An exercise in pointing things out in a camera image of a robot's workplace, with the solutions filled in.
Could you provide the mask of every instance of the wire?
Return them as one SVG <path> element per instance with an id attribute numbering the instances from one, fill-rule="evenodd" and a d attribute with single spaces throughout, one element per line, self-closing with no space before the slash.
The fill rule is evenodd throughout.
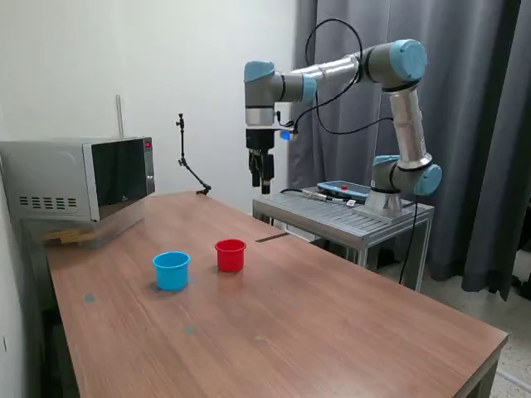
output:
<path id="1" fill-rule="evenodd" d="M 407 244 L 406 258 L 404 259 L 404 264 L 402 264 L 402 270 L 400 271 L 400 279 L 398 280 L 398 284 L 402 284 L 402 276 L 404 276 L 404 270 L 406 269 L 407 259 L 409 259 L 409 252 L 412 249 L 413 237 L 415 236 L 415 225 L 417 224 L 417 212 L 418 212 L 418 196 L 415 195 L 415 215 L 413 216 L 412 234 L 409 238 L 409 243 Z"/>
<path id="2" fill-rule="evenodd" d="M 352 134 L 352 133 L 357 133 L 359 131 L 362 131 L 362 130 L 365 130 L 365 129 L 368 129 L 369 127 L 373 126 L 374 124 L 377 124 L 377 123 L 380 123 L 382 122 L 383 120 L 390 120 L 390 121 L 393 121 L 392 118 L 389 118 L 389 117 L 386 117 L 386 118 L 380 118 L 372 123 L 369 123 L 369 124 L 366 124 L 362 127 L 359 127 L 359 128 L 356 128 L 354 130 L 350 130 L 350 131 L 343 131 L 343 132 L 339 132 L 339 131 L 333 131 L 333 130 L 330 130 L 328 129 L 324 123 L 323 123 L 323 120 L 321 119 L 321 115 L 319 113 L 319 108 L 321 108 L 322 106 L 325 106 L 325 105 L 328 105 L 330 104 L 331 102 L 337 100 L 339 97 L 341 97 L 341 95 L 345 94 L 348 90 L 350 90 L 351 87 L 354 86 L 354 83 L 356 83 L 357 81 L 359 81 L 359 78 L 361 76 L 361 73 L 362 73 L 362 70 L 363 70 L 363 44 L 362 44 L 362 40 L 361 40 L 361 37 L 360 35 L 358 34 L 358 31 L 356 31 L 356 29 L 350 25 L 348 22 L 342 20 L 342 19 L 338 19 L 338 18 L 328 18 L 328 19 L 324 19 L 323 21 L 321 21 L 320 23 L 318 23 L 315 28 L 312 30 L 312 32 L 308 35 L 308 38 L 306 39 L 306 44 L 304 46 L 304 59 L 306 61 L 306 65 L 309 66 L 309 59 L 308 59 L 308 49 L 309 49 L 309 42 L 311 40 L 311 38 L 314 36 L 314 34 L 316 34 L 317 30 L 323 26 L 325 23 L 328 23 L 328 22 L 338 22 L 338 23 L 341 23 L 343 25 L 345 25 L 355 36 L 356 36 L 356 40 L 358 41 L 358 46 L 359 46 L 359 65 L 360 67 L 358 68 L 358 71 L 356 72 L 356 75 L 353 77 L 353 79 L 345 86 L 344 89 L 342 89 L 339 93 L 337 93 L 334 97 L 332 97 L 331 99 L 327 99 L 326 101 L 324 101 L 323 103 L 319 104 L 319 97 L 317 95 L 317 93 L 315 93 L 315 103 L 317 105 L 311 107 L 311 108 L 308 108 L 306 111 L 304 111 L 302 114 L 299 115 L 299 117 L 295 120 L 295 122 L 288 122 L 286 123 L 286 125 L 282 125 L 283 127 L 294 127 L 294 130 L 293 130 L 293 134 L 297 134 L 299 132 L 299 121 L 309 112 L 311 112 L 312 110 L 315 110 L 315 113 L 317 114 L 317 121 L 319 122 L 319 125 L 321 126 L 322 129 L 324 129 L 327 133 L 331 133 L 333 135 L 344 135 L 344 134 Z"/>
<path id="3" fill-rule="evenodd" d="M 350 131 L 343 131 L 343 132 L 339 132 L 339 131 L 330 131 L 328 130 L 326 127 L 323 126 L 323 123 L 321 122 L 321 119 L 319 116 L 317 116 L 317 120 L 319 121 L 319 124 L 321 125 L 321 127 L 323 129 L 325 129 L 328 133 L 332 134 L 332 135 L 349 135 L 349 134 L 354 134 L 354 133 L 358 133 L 362 130 L 365 130 L 365 129 L 368 129 L 369 127 L 373 126 L 374 124 L 378 124 L 380 122 L 382 122 L 383 120 L 391 120 L 393 121 L 393 118 L 389 118 L 389 117 L 386 117 L 386 118 L 380 118 L 378 120 L 375 120 L 369 124 L 365 124 L 364 126 L 362 127 L 358 127 L 357 129 L 354 129 L 354 130 L 350 130 Z"/>
<path id="4" fill-rule="evenodd" d="M 304 59 L 306 61 L 306 65 L 307 66 L 309 65 L 309 60 L 308 60 L 309 41 L 311 40 L 311 38 L 314 36 L 314 34 L 317 32 L 317 30 L 320 27 L 322 27 L 325 23 L 329 23 L 329 22 L 338 22 L 338 23 L 341 23 L 341 24 L 345 25 L 356 36 L 356 40 L 358 41 L 358 45 L 359 45 L 359 65 L 362 65 L 363 64 L 363 44 L 362 44 L 362 39 L 361 39 L 361 37 L 358 34 L 358 31 L 356 31 L 356 29 L 354 29 L 354 27 L 352 25 L 350 25 L 348 22 L 346 22 L 346 21 L 344 21 L 342 19 L 338 19 L 338 18 L 327 18 L 327 19 L 324 19 L 323 21 L 319 22 L 314 27 L 314 29 L 312 29 L 312 31 L 308 35 L 308 38 L 306 39 L 306 44 L 304 46 Z M 332 97 L 331 99 L 327 99 L 326 101 L 324 101 L 321 104 L 317 104 L 315 106 L 312 106 L 312 107 L 308 108 L 307 110 L 305 110 L 302 114 L 300 114 L 299 117 L 293 123 L 293 125 L 294 125 L 293 133 L 294 134 L 298 133 L 299 121 L 308 112 L 311 112 L 314 109 L 320 108 L 321 106 L 325 106 L 327 104 L 330 104 L 331 102 L 333 102 L 337 98 L 339 98 L 341 95 L 345 94 L 354 85 L 354 83 L 356 83 L 358 77 L 361 75 L 361 70 L 362 70 L 362 68 L 358 68 L 358 71 L 356 72 L 356 75 L 353 77 L 353 79 L 345 86 L 344 89 L 339 91 L 339 93 L 337 93 L 334 97 Z"/>
<path id="5" fill-rule="evenodd" d="M 294 188 L 286 188 L 286 189 L 283 189 L 282 191 L 280 191 L 280 193 L 286 193 L 286 192 L 302 193 L 302 190 L 301 189 L 294 189 Z"/>

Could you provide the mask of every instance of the microwave oven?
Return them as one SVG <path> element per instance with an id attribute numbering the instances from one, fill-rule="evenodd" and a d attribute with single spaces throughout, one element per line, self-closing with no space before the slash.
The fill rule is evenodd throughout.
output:
<path id="1" fill-rule="evenodd" d="M 17 219 L 101 221 L 155 191 L 150 137 L 0 143 Z"/>

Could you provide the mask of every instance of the blue joint cap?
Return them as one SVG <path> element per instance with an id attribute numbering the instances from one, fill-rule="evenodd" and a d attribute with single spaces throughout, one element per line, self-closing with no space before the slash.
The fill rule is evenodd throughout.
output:
<path id="1" fill-rule="evenodd" d="M 275 73 L 275 64 L 273 62 L 250 61 L 246 63 L 243 71 L 243 81 L 249 83 L 253 80 L 261 79 Z"/>
<path id="2" fill-rule="evenodd" d="M 392 162 L 394 160 L 398 160 L 399 158 L 400 155 L 378 155 L 374 158 L 373 166 L 376 166 L 380 163 Z"/>
<path id="3" fill-rule="evenodd" d="M 415 195 L 431 195 L 437 187 L 439 187 L 439 184 L 441 184 L 442 180 L 442 169 L 441 166 L 438 164 L 432 164 L 429 168 L 424 170 L 424 173 L 421 175 L 419 180 L 417 181 L 417 184 L 415 185 L 415 189 L 413 190 L 413 193 Z"/>
<path id="4" fill-rule="evenodd" d="M 317 92 L 317 81 L 308 76 L 302 76 L 302 101 L 310 102 Z"/>
<path id="5" fill-rule="evenodd" d="M 397 75 L 405 81 L 414 81 L 424 76 L 428 56 L 419 41 L 397 40 L 391 43 L 389 60 Z"/>

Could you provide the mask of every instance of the blue light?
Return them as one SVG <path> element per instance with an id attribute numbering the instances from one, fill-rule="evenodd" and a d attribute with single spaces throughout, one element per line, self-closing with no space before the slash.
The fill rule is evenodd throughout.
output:
<path id="1" fill-rule="evenodd" d="M 286 141 L 290 141 L 290 132 L 288 130 L 280 131 L 280 137 Z"/>

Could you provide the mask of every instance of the white wall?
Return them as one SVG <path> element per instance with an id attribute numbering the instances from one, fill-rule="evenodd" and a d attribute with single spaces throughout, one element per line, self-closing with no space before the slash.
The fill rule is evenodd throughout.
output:
<path id="1" fill-rule="evenodd" d="M 251 186 L 245 147 L 243 67 L 274 61 L 290 70 L 295 0 L 120 0 L 128 135 L 153 136 L 156 190 L 197 190 L 178 166 L 174 125 L 186 121 L 186 157 L 212 196 L 243 211 Z M 285 141 L 275 145 L 273 189 L 286 184 Z"/>
<path id="2" fill-rule="evenodd" d="M 118 134 L 114 4 L 2 0 L 0 103 L 10 137 Z"/>
<path id="3" fill-rule="evenodd" d="M 0 139 L 5 128 L 0 108 Z M 21 275 L 21 261 L 7 213 L 6 197 L 0 178 L 0 395 L 23 397 L 29 394 L 27 356 L 21 296 L 16 275 Z"/>

